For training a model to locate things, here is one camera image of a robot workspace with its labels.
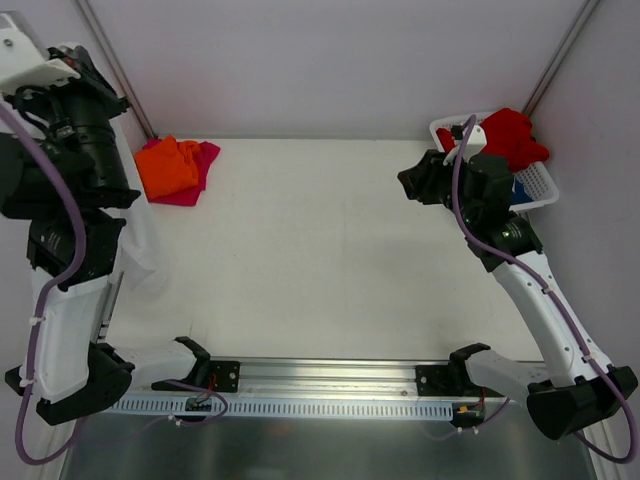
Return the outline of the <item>blue white t shirt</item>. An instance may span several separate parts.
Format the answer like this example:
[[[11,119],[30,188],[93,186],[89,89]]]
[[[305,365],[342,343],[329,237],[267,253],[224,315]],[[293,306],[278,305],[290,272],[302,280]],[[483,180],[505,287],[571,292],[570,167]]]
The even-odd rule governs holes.
[[[524,184],[515,179],[511,191],[511,209],[524,209],[533,202],[533,199],[526,192]]]

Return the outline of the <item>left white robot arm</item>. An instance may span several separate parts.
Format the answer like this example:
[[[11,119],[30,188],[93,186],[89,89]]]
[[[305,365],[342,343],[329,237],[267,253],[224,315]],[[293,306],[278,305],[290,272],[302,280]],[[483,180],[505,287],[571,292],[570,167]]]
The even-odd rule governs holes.
[[[29,224],[26,257],[36,290],[27,353],[6,383],[35,398],[37,414],[53,426],[104,411],[135,388],[203,387],[210,356],[186,336],[146,350],[106,340],[103,307],[125,213],[141,196],[112,126],[128,100],[81,46],[37,52],[35,63],[52,75],[35,77],[15,61],[2,69],[7,117],[40,132],[1,137],[1,213]]]

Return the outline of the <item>aluminium front rail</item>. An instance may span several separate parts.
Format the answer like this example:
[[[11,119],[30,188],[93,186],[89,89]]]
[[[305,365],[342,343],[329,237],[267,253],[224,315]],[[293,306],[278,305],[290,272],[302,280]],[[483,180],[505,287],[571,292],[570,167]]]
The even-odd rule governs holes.
[[[338,400],[424,400],[415,384],[418,364],[446,360],[330,360],[213,357],[241,363],[237,393],[242,398],[302,398]]]

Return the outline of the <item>orange folded t shirt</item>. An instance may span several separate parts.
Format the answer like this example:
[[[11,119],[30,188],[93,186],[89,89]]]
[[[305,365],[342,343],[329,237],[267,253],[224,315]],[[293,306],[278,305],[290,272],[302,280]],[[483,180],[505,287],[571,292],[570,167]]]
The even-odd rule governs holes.
[[[201,151],[195,141],[177,141],[168,136],[156,145],[140,150],[134,161],[149,200],[195,187],[199,171],[195,156]]]

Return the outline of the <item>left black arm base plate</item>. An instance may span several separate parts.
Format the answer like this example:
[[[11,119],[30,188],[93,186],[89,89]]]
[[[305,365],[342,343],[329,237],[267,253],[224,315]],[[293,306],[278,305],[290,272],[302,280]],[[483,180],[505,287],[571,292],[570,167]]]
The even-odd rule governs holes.
[[[236,360],[210,360],[204,369],[202,387],[218,393],[237,393],[241,363]]]

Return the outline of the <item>white plastic basket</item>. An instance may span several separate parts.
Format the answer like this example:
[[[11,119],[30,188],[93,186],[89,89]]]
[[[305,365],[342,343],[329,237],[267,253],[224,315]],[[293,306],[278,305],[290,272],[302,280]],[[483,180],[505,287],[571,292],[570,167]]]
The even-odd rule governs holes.
[[[429,125],[429,131],[433,138],[433,142],[439,151],[444,152],[445,147],[443,142],[437,136],[437,130],[439,128],[449,130],[453,125],[461,125],[469,116],[470,113],[454,115],[436,119],[431,122]],[[533,199],[533,202],[524,209],[511,209],[518,214],[523,214],[524,212],[553,204],[559,199],[559,190],[545,165],[541,162],[533,163],[527,169],[516,173],[514,175],[514,180],[515,179],[524,184],[526,192]]]

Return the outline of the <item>pink folded t shirt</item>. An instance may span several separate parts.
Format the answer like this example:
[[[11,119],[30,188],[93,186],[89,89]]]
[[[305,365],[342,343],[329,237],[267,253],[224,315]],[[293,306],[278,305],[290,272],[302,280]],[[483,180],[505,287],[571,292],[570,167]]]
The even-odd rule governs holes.
[[[210,167],[221,149],[210,142],[152,139],[134,155],[150,203],[193,207],[206,189]]]

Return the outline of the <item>red crumpled t shirt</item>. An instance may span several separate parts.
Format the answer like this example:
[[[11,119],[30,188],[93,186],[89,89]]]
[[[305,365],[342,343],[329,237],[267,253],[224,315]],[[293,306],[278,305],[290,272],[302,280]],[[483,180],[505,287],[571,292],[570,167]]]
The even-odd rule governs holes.
[[[523,171],[536,162],[546,162],[550,158],[549,150],[534,138],[533,124],[523,113],[501,108],[474,113],[474,116],[476,125],[484,129],[487,137],[487,145],[480,154],[503,157],[512,173]],[[449,153],[459,143],[454,137],[453,126],[449,130],[437,130],[445,153]]]

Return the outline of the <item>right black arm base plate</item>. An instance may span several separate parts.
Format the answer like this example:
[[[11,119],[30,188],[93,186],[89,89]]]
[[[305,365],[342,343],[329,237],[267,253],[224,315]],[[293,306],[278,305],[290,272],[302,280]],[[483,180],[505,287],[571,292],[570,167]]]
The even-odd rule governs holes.
[[[418,364],[414,368],[420,397],[480,397],[482,388],[473,384],[463,367],[455,363]]]

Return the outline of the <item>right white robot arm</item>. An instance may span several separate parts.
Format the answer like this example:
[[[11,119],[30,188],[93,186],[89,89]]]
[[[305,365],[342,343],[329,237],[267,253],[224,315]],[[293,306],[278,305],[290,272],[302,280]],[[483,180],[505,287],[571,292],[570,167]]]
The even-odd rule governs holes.
[[[484,344],[450,356],[447,381],[459,395],[485,387],[524,406],[538,430],[558,440],[628,411],[639,382],[617,367],[581,326],[557,286],[531,224],[511,209],[514,183],[504,158],[453,161],[429,150],[397,175],[408,199],[441,204],[456,217],[469,249],[509,295],[542,355],[541,369]]]

